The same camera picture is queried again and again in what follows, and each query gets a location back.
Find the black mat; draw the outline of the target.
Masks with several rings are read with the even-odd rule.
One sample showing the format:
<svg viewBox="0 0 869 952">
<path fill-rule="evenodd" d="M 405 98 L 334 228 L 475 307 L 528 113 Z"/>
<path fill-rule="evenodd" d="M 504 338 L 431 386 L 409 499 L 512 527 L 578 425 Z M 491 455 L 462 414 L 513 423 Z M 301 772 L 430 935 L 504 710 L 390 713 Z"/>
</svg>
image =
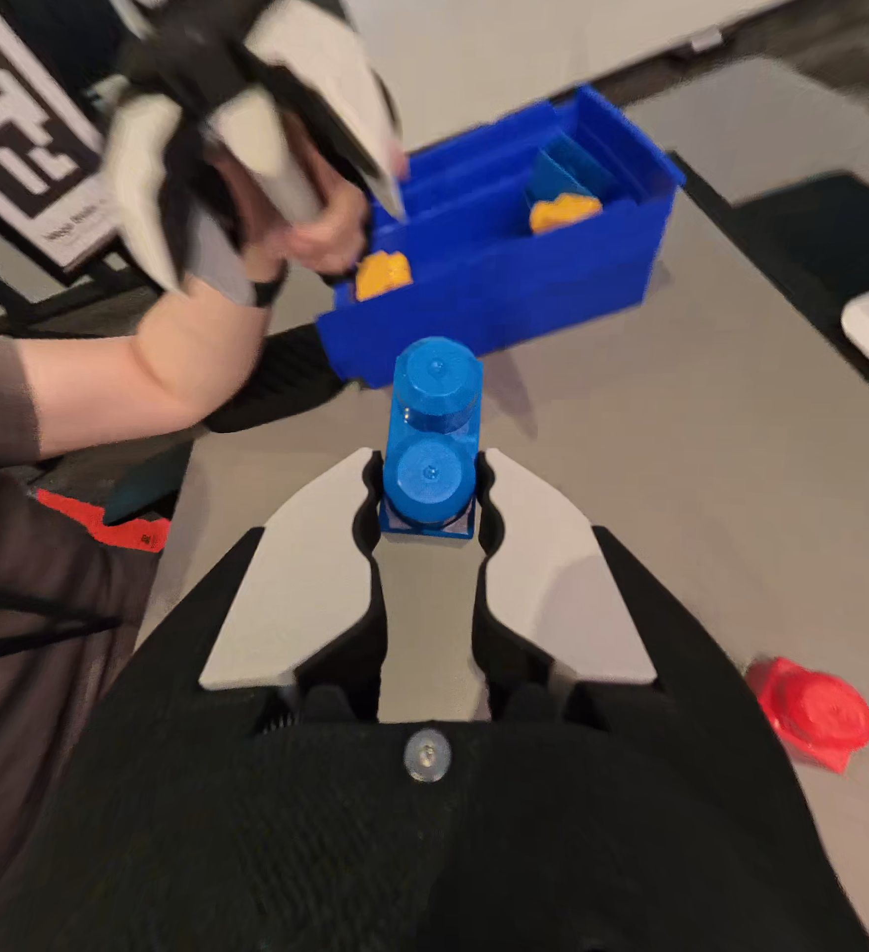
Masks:
<svg viewBox="0 0 869 952">
<path fill-rule="evenodd" d="M 794 306 L 842 339 L 845 305 L 869 293 L 869 183 L 826 173 L 746 200 L 732 215 Z"/>
</svg>

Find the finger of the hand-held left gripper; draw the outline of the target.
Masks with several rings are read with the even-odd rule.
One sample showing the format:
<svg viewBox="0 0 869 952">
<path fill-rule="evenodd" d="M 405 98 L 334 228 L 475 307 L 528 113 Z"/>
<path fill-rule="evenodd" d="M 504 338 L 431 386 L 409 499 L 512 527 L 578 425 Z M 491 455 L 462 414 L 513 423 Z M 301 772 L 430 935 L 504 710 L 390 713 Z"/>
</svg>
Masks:
<svg viewBox="0 0 869 952">
<path fill-rule="evenodd" d="M 393 102 L 346 3 L 271 2 L 247 31 L 245 49 L 333 169 L 389 215 L 405 216 Z"/>
<path fill-rule="evenodd" d="M 286 221 L 314 222 L 321 199 L 292 152 L 268 92 L 239 93 L 211 113 L 208 123 Z"/>
</svg>

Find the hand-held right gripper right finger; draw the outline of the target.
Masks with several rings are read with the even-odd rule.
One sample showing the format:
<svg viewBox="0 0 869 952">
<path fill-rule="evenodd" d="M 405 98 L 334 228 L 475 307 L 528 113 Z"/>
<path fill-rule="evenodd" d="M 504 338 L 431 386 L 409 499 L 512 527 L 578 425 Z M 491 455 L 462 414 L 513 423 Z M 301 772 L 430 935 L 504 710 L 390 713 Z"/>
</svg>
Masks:
<svg viewBox="0 0 869 952">
<path fill-rule="evenodd" d="M 495 684 L 547 680 L 653 684 L 656 668 L 583 512 L 490 448 L 478 460 L 475 660 Z"/>
</svg>

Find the person's left hand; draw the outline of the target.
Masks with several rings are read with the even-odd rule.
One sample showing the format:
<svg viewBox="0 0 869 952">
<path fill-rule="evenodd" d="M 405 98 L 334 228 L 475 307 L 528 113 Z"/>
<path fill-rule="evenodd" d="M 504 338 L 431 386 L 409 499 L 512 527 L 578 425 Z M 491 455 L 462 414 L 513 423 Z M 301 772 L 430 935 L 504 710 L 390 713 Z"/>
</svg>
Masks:
<svg viewBox="0 0 869 952">
<path fill-rule="evenodd" d="M 367 246 L 367 197 L 325 160 L 297 117 L 286 115 L 284 125 L 292 152 L 320 194 L 323 207 L 312 222 L 290 225 L 237 169 L 230 189 L 241 217 L 242 259 L 248 277 L 268 283 L 281 277 L 288 264 L 328 277 L 347 273 Z"/>
</svg>

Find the red one-stud block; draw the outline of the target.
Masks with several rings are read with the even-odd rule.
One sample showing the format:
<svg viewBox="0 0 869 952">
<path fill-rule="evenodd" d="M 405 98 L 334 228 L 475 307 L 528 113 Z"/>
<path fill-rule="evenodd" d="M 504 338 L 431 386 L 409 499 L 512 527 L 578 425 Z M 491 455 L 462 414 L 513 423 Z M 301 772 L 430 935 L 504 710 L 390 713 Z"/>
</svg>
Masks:
<svg viewBox="0 0 869 952">
<path fill-rule="evenodd" d="M 843 679 L 784 657 L 755 660 L 745 679 L 790 759 L 842 776 L 869 746 L 869 704 Z"/>
</svg>

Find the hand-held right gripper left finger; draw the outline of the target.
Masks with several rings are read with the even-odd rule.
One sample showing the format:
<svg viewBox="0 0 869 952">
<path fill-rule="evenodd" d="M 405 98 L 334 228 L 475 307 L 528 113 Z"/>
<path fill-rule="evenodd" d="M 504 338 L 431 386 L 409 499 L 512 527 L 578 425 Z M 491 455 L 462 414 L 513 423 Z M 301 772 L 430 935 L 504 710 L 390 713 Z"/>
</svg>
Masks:
<svg viewBox="0 0 869 952">
<path fill-rule="evenodd" d="M 288 691 L 380 674 L 382 469 L 381 453 L 361 447 L 269 517 L 199 676 L 203 689 Z"/>
</svg>

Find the framed marker sign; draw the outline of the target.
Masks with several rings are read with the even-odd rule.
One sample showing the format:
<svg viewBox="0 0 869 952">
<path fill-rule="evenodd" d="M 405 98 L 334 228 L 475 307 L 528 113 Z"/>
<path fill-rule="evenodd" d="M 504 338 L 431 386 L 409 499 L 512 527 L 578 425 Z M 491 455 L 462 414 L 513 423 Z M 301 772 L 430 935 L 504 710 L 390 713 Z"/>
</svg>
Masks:
<svg viewBox="0 0 869 952">
<path fill-rule="evenodd" d="M 0 227 L 50 272 L 75 273 L 117 237 L 101 134 L 0 16 Z"/>
</svg>

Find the person's brown shirt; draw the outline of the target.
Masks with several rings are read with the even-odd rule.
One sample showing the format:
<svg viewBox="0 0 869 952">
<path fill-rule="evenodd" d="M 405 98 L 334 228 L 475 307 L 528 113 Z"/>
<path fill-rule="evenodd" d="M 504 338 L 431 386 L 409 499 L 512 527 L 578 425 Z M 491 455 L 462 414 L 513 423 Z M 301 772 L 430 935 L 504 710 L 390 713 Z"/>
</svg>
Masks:
<svg viewBox="0 0 869 952">
<path fill-rule="evenodd" d="M 60 619 L 0 608 L 0 890 L 94 707 L 131 658 L 157 566 L 155 554 L 96 541 L 9 473 L 43 460 L 17 342 L 0 337 L 0 593 L 117 627 L 48 644 L 67 629 Z"/>
</svg>

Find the person's left forearm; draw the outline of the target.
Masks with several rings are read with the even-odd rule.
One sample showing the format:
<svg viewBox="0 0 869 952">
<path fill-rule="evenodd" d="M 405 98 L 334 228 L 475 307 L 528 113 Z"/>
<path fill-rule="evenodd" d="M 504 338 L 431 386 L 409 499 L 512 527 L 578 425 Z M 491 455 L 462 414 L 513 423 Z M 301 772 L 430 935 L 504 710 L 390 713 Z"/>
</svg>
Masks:
<svg viewBox="0 0 869 952">
<path fill-rule="evenodd" d="M 203 280 L 162 296 L 131 336 L 16 343 L 41 459 L 187 430 L 248 381 L 272 309 Z"/>
</svg>

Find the black wristband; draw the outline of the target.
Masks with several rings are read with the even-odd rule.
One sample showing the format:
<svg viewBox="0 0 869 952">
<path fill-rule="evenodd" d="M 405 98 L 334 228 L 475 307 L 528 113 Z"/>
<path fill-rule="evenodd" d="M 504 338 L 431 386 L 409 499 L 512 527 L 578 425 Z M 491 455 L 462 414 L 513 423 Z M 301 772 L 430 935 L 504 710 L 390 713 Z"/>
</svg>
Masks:
<svg viewBox="0 0 869 952">
<path fill-rule="evenodd" d="M 252 306 L 258 309 L 268 310 L 270 309 L 280 292 L 282 291 L 285 280 L 288 276 L 288 264 L 283 261 L 280 263 L 280 268 L 274 274 L 274 276 L 268 278 L 267 280 L 253 280 L 251 283 L 252 290 Z"/>
</svg>

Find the dark green chair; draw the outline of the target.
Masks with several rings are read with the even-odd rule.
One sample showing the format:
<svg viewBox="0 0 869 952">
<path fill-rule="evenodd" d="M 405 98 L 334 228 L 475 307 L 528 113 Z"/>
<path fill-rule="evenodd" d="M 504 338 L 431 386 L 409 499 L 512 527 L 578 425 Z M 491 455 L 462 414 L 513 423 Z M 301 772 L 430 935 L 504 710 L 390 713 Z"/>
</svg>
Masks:
<svg viewBox="0 0 869 952">
<path fill-rule="evenodd" d="M 193 444 L 178 443 L 127 470 L 107 498 L 103 524 L 116 527 L 152 516 L 172 519 Z"/>
</svg>

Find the blue plastic bin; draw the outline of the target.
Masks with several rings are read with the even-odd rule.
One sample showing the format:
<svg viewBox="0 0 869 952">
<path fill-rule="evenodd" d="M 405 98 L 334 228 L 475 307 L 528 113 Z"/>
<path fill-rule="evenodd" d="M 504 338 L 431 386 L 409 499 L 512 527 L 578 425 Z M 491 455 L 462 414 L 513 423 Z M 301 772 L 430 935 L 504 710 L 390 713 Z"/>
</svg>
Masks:
<svg viewBox="0 0 869 952">
<path fill-rule="evenodd" d="M 592 218 L 534 234 L 527 190 L 544 150 L 568 141 L 607 173 Z M 386 387 L 410 344 L 451 338 L 476 356 L 639 305 L 684 176 L 595 89 L 542 101 L 412 157 L 406 220 L 372 207 L 373 253 L 406 257 L 410 284 L 366 301 L 352 282 L 315 327 L 344 380 Z"/>
</svg>

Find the blue two-stud block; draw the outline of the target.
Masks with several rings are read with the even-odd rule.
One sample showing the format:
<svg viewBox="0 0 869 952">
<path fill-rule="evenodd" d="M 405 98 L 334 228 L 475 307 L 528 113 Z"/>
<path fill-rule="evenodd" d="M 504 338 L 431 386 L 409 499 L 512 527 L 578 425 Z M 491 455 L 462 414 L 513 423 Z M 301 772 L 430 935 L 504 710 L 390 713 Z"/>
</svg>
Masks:
<svg viewBox="0 0 869 952">
<path fill-rule="evenodd" d="M 474 534 L 484 369 L 445 337 L 411 344 L 394 365 L 381 529 L 469 540 Z"/>
</svg>

